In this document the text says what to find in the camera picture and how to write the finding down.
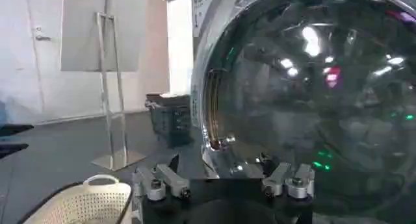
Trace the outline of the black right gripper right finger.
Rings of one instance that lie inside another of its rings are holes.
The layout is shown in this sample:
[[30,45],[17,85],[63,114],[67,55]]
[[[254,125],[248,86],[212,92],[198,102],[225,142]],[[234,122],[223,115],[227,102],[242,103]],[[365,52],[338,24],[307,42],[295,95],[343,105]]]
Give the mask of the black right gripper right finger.
[[292,199],[314,198],[315,170],[309,164],[293,169],[292,164],[277,162],[264,153],[260,154],[259,164],[265,176],[261,180],[262,191],[268,198],[282,195]]

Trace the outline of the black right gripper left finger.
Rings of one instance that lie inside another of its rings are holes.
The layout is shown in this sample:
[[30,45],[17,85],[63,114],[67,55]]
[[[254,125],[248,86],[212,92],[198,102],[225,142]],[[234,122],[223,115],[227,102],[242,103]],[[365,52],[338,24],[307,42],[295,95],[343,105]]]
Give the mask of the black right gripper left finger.
[[186,200],[191,196],[190,181],[177,174],[179,155],[169,163],[155,164],[151,169],[139,166],[133,173],[135,195],[150,201],[162,201],[168,194]]

